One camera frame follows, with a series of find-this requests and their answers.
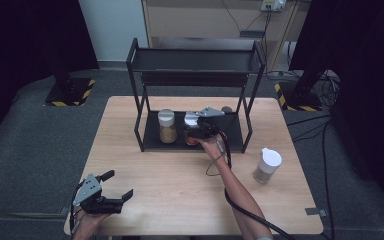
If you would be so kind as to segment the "flat grey device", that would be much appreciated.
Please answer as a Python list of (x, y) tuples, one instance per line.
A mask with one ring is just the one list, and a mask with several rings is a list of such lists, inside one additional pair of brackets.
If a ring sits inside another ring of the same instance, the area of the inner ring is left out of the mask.
[(265, 36), (264, 30), (241, 30), (239, 33), (241, 38), (263, 38)]

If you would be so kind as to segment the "light wooden cabinet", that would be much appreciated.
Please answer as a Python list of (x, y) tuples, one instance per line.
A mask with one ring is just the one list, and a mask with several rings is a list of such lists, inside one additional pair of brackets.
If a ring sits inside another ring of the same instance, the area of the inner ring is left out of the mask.
[(238, 39), (242, 31), (263, 31), (260, 39), (272, 71), (284, 44), (298, 40), (312, 0), (281, 0), (281, 11), (264, 11), (265, 0), (142, 0), (148, 42), (168, 38)]

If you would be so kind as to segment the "jar with grey lid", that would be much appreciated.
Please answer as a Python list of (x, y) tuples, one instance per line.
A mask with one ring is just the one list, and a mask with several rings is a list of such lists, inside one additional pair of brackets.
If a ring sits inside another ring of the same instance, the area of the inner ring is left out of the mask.
[(177, 139), (175, 127), (175, 114), (170, 109), (163, 109), (158, 112), (160, 140), (165, 144), (174, 143)]

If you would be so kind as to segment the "white-lid jar with brown contents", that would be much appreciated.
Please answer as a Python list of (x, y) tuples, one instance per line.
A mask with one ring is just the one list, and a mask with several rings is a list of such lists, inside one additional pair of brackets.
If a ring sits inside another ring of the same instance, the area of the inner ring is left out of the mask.
[(188, 111), (185, 113), (184, 126), (183, 126), (184, 140), (185, 140), (186, 144), (189, 146), (195, 146), (198, 144), (198, 141), (195, 138), (190, 136), (190, 133), (192, 131), (198, 129), (197, 120), (198, 120), (198, 116), (194, 112)]

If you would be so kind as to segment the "person's left hand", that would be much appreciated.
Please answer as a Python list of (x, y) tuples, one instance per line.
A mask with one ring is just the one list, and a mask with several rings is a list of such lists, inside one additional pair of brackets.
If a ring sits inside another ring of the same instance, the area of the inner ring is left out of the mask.
[(84, 214), (72, 234), (73, 240), (92, 240), (100, 225), (109, 217), (109, 214)]

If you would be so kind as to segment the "white power strip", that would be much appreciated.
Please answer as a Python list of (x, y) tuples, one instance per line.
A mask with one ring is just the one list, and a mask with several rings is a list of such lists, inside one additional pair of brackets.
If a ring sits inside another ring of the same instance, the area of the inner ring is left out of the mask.
[(262, 0), (262, 11), (283, 11), (286, 6), (286, 0)]

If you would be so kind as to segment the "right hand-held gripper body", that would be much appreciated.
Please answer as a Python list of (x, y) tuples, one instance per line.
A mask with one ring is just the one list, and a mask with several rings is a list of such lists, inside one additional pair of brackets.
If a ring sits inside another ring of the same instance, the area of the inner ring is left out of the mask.
[(224, 115), (224, 111), (214, 109), (212, 107), (205, 107), (203, 110), (198, 111), (197, 137), (199, 139), (209, 139), (214, 137), (219, 132), (219, 127), (216, 125), (216, 120), (219, 117), (223, 117)]

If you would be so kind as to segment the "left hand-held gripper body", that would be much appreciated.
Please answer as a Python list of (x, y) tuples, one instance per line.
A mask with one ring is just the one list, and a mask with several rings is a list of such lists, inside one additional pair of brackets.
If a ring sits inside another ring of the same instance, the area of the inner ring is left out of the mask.
[(96, 177), (92, 173), (87, 175), (75, 191), (72, 204), (80, 206), (87, 214), (120, 214), (124, 201), (104, 197), (101, 182)]

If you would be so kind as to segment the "grey tape strip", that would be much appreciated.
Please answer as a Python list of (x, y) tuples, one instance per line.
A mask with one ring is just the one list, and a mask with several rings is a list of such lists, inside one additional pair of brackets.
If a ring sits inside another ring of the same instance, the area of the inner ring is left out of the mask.
[(328, 213), (324, 209), (319, 209), (317, 207), (305, 208), (307, 215), (319, 215), (320, 217), (326, 217)]

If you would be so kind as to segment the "dark curtain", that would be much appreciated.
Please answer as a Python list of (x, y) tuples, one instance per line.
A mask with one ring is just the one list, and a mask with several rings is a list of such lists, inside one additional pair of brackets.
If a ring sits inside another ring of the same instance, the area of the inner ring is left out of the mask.
[(0, 124), (21, 87), (56, 73), (45, 46), (69, 72), (98, 67), (80, 0), (0, 0)]
[(334, 124), (360, 174), (384, 192), (384, 0), (312, 0), (291, 68), (304, 72), (300, 98), (324, 71), (339, 77)]

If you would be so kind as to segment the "black metal two-tier rack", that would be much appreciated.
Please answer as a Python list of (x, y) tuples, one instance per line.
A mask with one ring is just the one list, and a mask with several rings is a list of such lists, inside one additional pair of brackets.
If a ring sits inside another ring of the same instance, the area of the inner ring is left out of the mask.
[(227, 135), (233, 152), (245, 152), (253, 129), (250, 112), (264, 68), (258, 42), (246, 49), (142, 48), (132, 41), (126, 59), (137, 108), (134, 133), (141, 151), (189, 150), (184, 140), (184, 111), (175, 111), (177, 139), (165, 144), (159, 139), (158, 111), (149, 102), (149, 87), (238, 88), (236, 108), (216, 120), (219, 132)]

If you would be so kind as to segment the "striped black stand base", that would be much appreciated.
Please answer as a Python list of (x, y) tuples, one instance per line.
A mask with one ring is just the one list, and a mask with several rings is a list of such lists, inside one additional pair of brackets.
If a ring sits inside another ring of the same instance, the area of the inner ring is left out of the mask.
[(274, 85), (280, 106), (283, 110), (315, 112), (322, 110), (322, 103), (312, 89), (300, 93), (295, 90), (296, 83), (280, 82)]
[(90, 78), (71, 78), (57, 81), (47, 97), (46, 106), (81, 106), (89, 97), (95, 81)]

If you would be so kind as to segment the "person's right hand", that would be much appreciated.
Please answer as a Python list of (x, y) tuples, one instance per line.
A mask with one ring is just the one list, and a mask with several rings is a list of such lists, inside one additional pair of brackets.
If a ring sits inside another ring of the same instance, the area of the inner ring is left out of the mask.
[(220, 134), (209, 139), (198, 139), (198, 142), (212, 161), (216, 161), (224, 156), (224, 142)]

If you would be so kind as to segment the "white-lid jar with beige contents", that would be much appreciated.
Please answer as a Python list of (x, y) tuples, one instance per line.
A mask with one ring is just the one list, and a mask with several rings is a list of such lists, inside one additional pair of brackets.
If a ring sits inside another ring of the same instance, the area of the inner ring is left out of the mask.
[(255, 180), (261, 184), (266, 184), (281, 164), (282, 157), (277, 151), (262, 148), (261, 159), (253, 172)]

